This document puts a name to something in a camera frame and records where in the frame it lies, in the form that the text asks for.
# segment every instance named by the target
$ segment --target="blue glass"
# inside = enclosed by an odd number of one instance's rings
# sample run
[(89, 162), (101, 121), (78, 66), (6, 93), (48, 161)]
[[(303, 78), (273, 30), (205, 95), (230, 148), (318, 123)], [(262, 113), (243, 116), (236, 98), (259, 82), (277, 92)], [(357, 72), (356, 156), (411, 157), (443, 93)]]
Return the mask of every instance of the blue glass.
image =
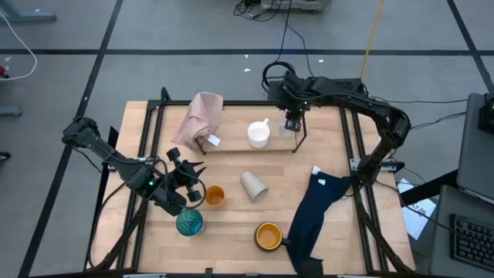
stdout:
[(195, 209), (185, 209), (177, 217), (177, 230), (184, 236), (197, 234), (203, 225), (202, 215)]

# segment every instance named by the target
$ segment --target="pink towel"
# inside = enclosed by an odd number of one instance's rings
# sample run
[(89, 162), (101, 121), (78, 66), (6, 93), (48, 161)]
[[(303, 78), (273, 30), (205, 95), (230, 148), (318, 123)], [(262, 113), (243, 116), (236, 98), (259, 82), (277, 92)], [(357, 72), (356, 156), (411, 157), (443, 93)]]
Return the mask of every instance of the pink towel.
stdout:
[(223, 97), (217, 93), (197, 93), (188, 105), (187, 114), (172, 142), (195, 149), (195, 139), (202, 143), (222, 122)]

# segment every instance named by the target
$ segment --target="paper cup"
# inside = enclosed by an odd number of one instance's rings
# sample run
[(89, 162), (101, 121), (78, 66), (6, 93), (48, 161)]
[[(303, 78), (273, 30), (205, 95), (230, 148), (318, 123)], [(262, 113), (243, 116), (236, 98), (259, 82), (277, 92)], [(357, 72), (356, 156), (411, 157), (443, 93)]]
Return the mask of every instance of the paper cup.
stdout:
[(264, 184), (264, 182), (249, 171), (240, 176), (240, 182), (253, 202), (256, 202), (268, 193), (269, 188)]
[(268, 119), (250, 124), (247, 129), (247, 135), (251, 146), (255, 148), (265, 147), (269, 141)]

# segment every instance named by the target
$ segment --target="black cloth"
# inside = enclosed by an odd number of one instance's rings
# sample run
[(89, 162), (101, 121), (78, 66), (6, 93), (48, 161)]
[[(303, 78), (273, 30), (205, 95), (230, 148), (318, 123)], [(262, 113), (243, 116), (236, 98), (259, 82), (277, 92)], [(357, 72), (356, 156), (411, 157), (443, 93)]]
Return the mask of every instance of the black cloth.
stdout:
[[(325, 184), (322, 185), (319, 180), (324, 180)], [(293, 217), (288, 233), (289, 245), (286, 247), (293, 268), (300, 276), (306, 276), (307, 266), (311, 265), (310, 269), (316, 273), (310, 276), (322, 277), (323, 261), (310, 257), (310, 253), (323, 227), (324, 212), (343, 197), (353, 180), (352, 177), (337, 178), (321, 171), (310, 176), (309, 187)]]

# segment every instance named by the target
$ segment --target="white cup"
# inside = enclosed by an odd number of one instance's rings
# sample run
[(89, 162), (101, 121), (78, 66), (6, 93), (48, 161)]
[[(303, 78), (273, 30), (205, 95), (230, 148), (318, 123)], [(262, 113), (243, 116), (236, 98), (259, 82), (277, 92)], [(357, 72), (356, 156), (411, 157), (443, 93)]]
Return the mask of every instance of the white cup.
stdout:
[(249, 135), (249, 143), (255, 148), (265, 147), (269, 141), (269, 126), (268, 120), (257, 121), (249, 125), (247, 134)]

